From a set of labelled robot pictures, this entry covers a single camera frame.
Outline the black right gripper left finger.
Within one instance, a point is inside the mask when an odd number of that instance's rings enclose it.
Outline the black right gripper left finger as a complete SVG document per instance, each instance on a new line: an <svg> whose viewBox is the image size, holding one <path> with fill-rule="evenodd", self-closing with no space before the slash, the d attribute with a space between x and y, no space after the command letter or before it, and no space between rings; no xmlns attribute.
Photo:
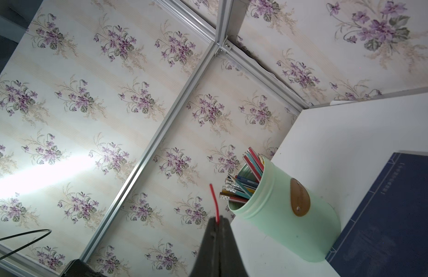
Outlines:
<svg viewBox="0 0 428 277"><path fill-rule="evenodd" d="M207 224L190 277L220 276L220 227L215 218Z"/></svg>

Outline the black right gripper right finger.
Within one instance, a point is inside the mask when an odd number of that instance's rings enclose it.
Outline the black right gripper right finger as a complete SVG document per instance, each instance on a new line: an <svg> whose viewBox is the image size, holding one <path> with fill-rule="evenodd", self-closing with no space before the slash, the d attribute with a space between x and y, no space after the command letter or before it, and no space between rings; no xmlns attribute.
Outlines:
<svg viewBox="0 0 428 277"><path fill-rule="evenodd" d="M228 219L219 223L219 276L248 277Z"/></svg>

